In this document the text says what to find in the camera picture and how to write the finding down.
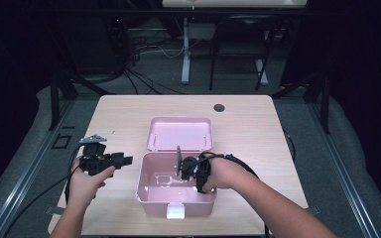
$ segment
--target white stand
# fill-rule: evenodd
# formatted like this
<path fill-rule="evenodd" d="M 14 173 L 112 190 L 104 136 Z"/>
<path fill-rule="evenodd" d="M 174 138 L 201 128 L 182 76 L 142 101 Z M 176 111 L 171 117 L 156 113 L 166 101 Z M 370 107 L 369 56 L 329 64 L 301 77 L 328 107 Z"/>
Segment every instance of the white stand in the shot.
<path fill-rule="evenodd" d="M 184 18 L 184 66 L 182 68 L 182 84 L 190 83 L 191 53 L 188 18 Z"/>

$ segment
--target wooden table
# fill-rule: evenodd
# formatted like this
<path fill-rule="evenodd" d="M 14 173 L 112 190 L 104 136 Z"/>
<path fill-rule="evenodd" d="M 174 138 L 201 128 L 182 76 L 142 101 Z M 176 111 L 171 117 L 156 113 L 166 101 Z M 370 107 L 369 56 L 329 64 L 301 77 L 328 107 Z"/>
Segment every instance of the wooden table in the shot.
<path fill-rule="evenodd" d="M 215 104 L 225 107 L 216 112 Z M 84 235 L 255 235 L 262 220 L 233 190 L 220 189 L 211 215 L 172 220 L 148 216 L 136 198 L 150 122 L 158 116 L 207 117 L 212 152 L 233 154 L 265 183 L 308 207 L 272 99 L 265 95 L 114 95 L 101 97 L 85 136 L 107 138 L 105 153 L 124 152 L 133 164 L 116 171 L 85 214 Z M 64 195 L 58 203 L 65 207 Z M 54 215 L 52 232 L 59 215 Z"/>

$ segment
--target round hole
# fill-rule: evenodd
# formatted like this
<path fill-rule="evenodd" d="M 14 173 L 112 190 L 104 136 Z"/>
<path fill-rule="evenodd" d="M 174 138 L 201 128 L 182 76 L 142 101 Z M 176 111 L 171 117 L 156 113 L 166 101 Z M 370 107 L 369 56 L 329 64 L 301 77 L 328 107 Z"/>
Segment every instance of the round hole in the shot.
<path fill-rule="evenodd" d="M 215 105 L 214 105 L 214 110 L 215 110 L 216 112 L 222 112 L 222 111 L 225 110 L 225 107 L 224 107 L 224 105 L 222 105 L 222 104 L 215 104 Z"/>

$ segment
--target person's left hand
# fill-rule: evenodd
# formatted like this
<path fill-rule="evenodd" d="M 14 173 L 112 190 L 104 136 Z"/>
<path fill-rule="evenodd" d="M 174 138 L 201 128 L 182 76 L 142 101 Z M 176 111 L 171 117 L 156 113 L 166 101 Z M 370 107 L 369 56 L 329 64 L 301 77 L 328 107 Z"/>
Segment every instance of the person's left hand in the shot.
<path fill-rule="evenodd" d="M 74 203 L 75 206 L 86 209 L 91 201 L 95 198 L 100 187 L 105 186 L 104 181 L 111 177 L 115 168 L 109 167 L 95 176 L 89 176 L 78 168 L 79 158 L 73 162 L 72 168 L 75 170 L 70 178 L 69 185 L 69 201 L 68 204 Z"/>

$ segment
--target forearm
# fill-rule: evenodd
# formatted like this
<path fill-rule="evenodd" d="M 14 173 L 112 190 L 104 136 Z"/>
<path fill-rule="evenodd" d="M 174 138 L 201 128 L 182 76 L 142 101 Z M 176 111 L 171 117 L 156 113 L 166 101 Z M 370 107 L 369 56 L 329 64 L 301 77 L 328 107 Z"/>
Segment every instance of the forearm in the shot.
<path fill-rule="evenodd" d="M 248 201 L 276 237 L 335 237 L 311 214 L 250 174 L 237 180 L 233 188 Z"/>
<path fill-rule="evenodd" d="M 80 237 L 85 208 L 68 205 L 51 234 L 52 238 Z"/>

